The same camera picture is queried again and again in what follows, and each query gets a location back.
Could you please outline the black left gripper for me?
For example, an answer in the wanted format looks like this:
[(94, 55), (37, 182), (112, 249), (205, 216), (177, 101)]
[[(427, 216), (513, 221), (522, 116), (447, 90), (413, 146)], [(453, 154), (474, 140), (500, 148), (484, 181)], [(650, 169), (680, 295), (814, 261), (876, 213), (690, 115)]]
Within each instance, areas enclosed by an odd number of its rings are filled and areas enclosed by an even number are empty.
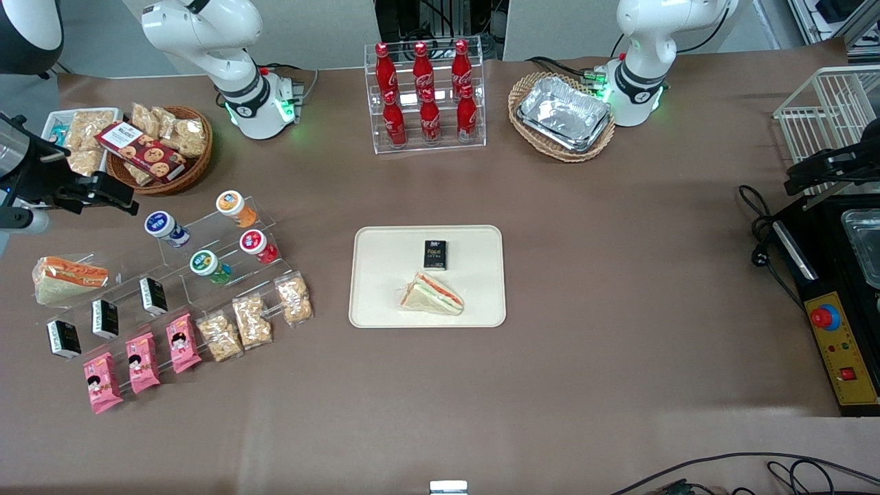
[(879, 138), (814, 155), (789, 167), (786, 194), (797, 195), (827, 182), (879, 181)]

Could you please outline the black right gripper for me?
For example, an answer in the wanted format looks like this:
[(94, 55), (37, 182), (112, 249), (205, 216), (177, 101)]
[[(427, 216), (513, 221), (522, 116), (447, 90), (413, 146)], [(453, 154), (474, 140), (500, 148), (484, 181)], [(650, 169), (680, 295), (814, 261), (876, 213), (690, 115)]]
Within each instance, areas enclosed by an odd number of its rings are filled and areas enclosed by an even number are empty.
[[(94, 203), (87, 197), (89, 180), (69, 168), (69, 153), (39, 137), (14, 139), (14, 198), (56, 209), (81, 209)], [(93, 195), (105, 203), (94, 209), (114, 209), (138, 215), (134, 188), (108, 173), (94, 173)]]

